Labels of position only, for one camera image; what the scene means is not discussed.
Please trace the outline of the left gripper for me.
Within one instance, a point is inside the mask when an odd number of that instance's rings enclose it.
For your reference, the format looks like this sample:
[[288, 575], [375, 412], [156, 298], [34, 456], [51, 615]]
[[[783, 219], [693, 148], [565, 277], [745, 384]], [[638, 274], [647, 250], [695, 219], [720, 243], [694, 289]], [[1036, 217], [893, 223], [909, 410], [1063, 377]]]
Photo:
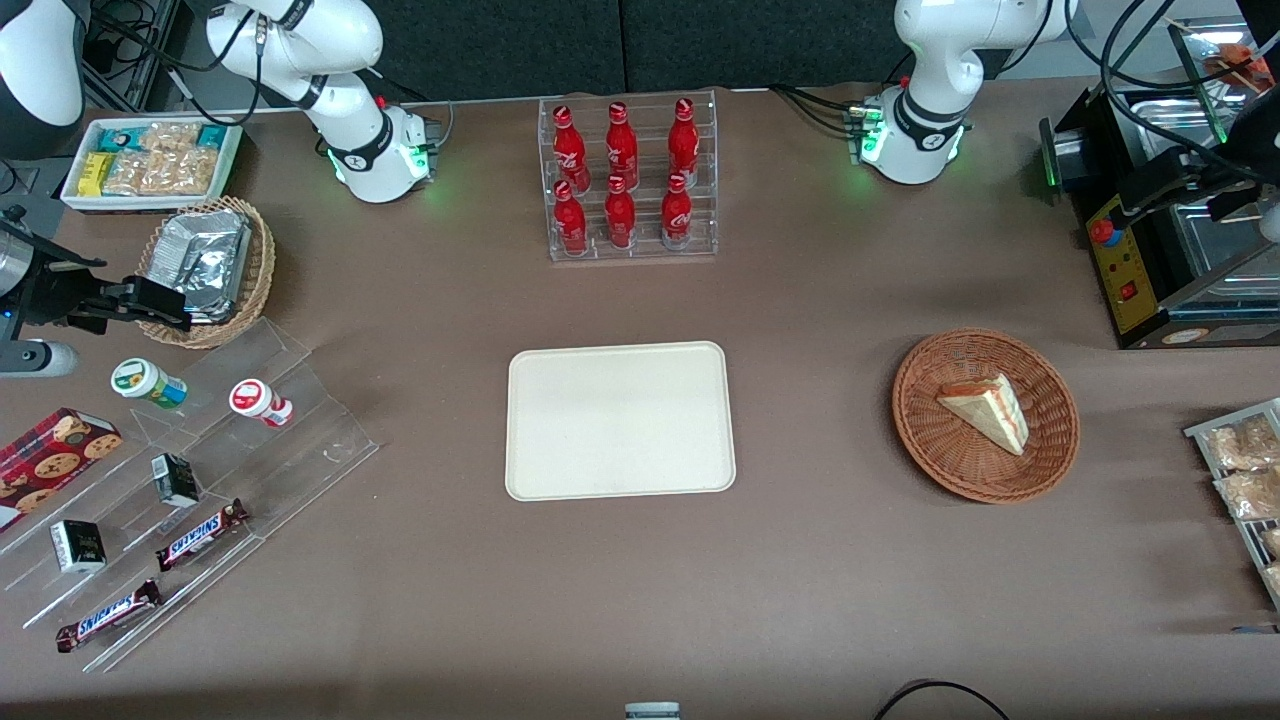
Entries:
[[1228, 141], [1212, 149], [1215, 161], [1201, 172], [1197, 155], [1166, 149], [1117, 182], [1120, 208], [1126, 217], [1144, 217], [1197, 202], [1202, 184], [1213, 191], [1206, 202], [1211, 219], [1221, 222], [1277, 186], [1277, 132], [1279, 96], [1261, 95], [1236, 114]]

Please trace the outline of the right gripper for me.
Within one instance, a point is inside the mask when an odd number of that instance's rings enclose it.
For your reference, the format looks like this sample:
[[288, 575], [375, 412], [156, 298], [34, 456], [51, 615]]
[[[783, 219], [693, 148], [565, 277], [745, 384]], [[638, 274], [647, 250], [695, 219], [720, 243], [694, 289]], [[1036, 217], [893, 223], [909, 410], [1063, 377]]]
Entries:
[[152, 323], [187, 332], [186, 296], [150, 278], [129, 275], [118, 283], [93, 270], [108, 263], [84, 258], [35, 233], [26, 209], [3, 209], [3, 336], [18, 337], [26, 325], [72, 327], [105, 334], [109, 322]]

